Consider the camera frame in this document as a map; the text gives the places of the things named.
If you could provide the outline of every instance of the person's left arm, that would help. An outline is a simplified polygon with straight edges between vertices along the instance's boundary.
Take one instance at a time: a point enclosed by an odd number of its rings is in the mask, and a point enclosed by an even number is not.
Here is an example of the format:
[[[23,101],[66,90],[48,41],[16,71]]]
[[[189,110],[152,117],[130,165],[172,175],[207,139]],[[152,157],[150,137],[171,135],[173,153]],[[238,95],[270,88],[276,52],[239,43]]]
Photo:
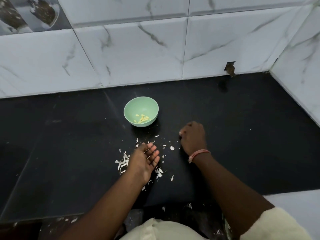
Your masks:
[[[128,168],[118,181],[92,210],[62,234],[60,240],[114,239],[143,186],[150,180],[152,170],[159,162],[159,151],[156,148],[152,143],[141,144],[131,154]]]

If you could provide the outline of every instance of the person's left hand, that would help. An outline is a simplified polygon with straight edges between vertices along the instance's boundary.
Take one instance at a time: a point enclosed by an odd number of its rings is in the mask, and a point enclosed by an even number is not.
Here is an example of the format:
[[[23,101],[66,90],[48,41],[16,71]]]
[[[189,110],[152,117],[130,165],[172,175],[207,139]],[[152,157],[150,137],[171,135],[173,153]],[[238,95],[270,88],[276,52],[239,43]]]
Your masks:
[[[159,151],[156,149],[153,143],[142,143],[130,156],[126,173],[135,175],[142,186],[149,182],[152,170],[160,160]]]

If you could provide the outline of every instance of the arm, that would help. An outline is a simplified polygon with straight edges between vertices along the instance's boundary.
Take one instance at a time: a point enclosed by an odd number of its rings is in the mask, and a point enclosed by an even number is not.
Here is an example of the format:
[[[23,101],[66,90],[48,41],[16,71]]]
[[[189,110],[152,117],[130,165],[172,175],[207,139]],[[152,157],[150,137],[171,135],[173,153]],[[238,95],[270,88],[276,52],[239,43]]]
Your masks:
[[[126,172],[60,240],[113,239],[159,162],[156,148],[152,143],[140,145],[130,156]]]
[[[201,124],[188,123],[179,135],[182,147],[189,156],[200,149],[207,149],[205,130]],[[210,153],[198,154],[193,162],[208,182],[235,237],[249,230],[264,211],[274,208],[263,196],[220,165]]]

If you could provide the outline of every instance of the person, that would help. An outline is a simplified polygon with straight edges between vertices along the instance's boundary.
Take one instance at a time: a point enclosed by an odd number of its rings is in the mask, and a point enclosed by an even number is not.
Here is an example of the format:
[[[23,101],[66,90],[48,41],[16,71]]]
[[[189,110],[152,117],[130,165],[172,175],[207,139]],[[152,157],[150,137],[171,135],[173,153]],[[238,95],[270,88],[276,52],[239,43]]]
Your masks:
[[[179,132],[181,145],[208,182],[235,238],[240,240],[311,240],[288,213],[276,208],[220,165],[207,151],[205,130],[197,122]],[[130,156],[126,172],[60,240],[114,239],[142,188],[160,160],[152,143],[141,144]],[[150,219],[121,239],[204,239],[182,224]]]

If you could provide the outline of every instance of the person's right arm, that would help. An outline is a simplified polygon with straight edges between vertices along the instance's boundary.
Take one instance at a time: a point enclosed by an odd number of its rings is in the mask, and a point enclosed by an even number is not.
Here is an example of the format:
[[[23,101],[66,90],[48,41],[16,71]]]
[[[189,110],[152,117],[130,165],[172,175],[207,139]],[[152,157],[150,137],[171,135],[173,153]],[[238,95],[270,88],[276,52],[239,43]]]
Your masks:
[[[202,124],[188,123],[179,135],[181,145],[189,156],[198,150],[207,149]],[[198,154],[193,162],[208,182],[235,237],[248,231],[264,211],[274,208],[263,196],[220,165],[210,153]]]

